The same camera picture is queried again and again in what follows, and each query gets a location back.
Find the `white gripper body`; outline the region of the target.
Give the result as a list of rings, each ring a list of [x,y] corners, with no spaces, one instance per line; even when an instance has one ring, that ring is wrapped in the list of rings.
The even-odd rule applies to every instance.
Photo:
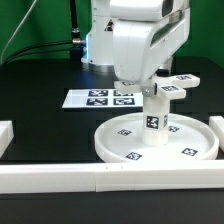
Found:
[[[187,40],[190,9],[171,23],[118,20],[113,30],[114,70],[119,80],[142,84],[147,81]]]

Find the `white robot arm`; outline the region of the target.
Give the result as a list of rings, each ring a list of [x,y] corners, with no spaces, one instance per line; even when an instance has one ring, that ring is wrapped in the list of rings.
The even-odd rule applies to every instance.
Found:
[[[188,38],[189,0],[91,0],[91,8],[83,65],[113,71],[123,93],[155,95],[156,71]]]

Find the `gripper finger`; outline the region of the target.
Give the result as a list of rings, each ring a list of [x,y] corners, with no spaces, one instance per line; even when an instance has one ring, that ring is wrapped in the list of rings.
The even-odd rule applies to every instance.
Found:
[[[143,86],[142,86],[142,94],[145,97],[153,97],[157,94],[157,83],[151,79],[149,79]]]
[[[161,64],[161,66],[157,70],[156,74],[157,75],[170,75],[172,63],[173,63],[173,57],[170,57],[164,63]]]

